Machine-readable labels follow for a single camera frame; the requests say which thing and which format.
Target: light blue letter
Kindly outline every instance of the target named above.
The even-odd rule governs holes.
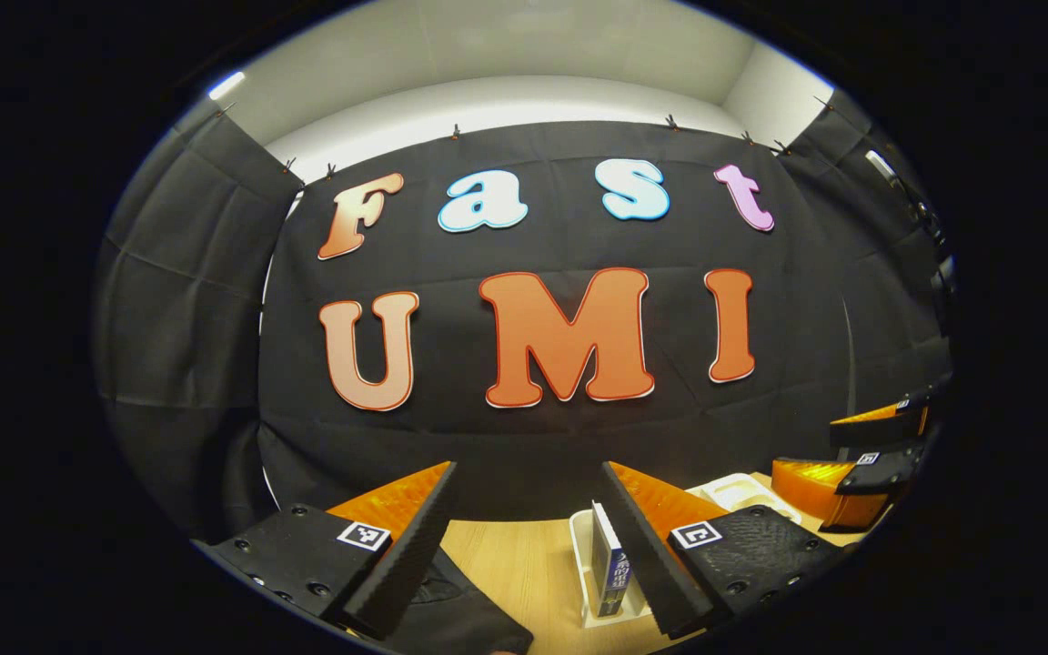
[[[661,188],[661,171],[646,160],[606,160],[596,168],[597,183],[612,191],[601,197],[620,220],[657,220],[670,211],[670,194]]]
[[[472,191],[479,184],[479,191]],[[470,232],[482,224],[511,227],[527,216],[521,203],[521,183],[506,170],[483,170],[462,177],[447,188],[454,200],[439,211],[439,227],[447,232]]]

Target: ceiling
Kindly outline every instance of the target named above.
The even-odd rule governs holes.
[[[261,144],[368,100],[494,75],[616,80],[720,105],[754,44],[670,0],[375,0],[242,67],[220,103],[236,101]]]

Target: ceiling light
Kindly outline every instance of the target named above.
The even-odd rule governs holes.
[[[241,71],[236,71],[236,73],[228,75],[228,79],[225,79],[224,82],[217,84],[217,86],[213,87],[212,91],[209,91],[210,99],[220,99],[221,95],[230,92],[230,88],[237,86],[241,83],[241,80],[244,79],[245,74]]]

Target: wooden table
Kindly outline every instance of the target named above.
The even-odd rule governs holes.
[[[770,477],[751,476],[770,486]],[[815,531],[820,519],[803,515]],[[824,534],[844,546],[864,534]],[[646,655],[701,634],[671,641],[658,633],[653,614],[631,621],[583,629],[582,588],[569,519],[552,521],[453,521],[442,548],[500,609],[532,631],[528,655]]]

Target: blue book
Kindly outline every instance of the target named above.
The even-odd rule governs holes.
[[[609,525],[601,503],[593,501],[593,576],[596,578],[598,617],[612,617],[620,612],[620,601],[629,588],[632,572],[629,560],[620,548],[616,532]]]

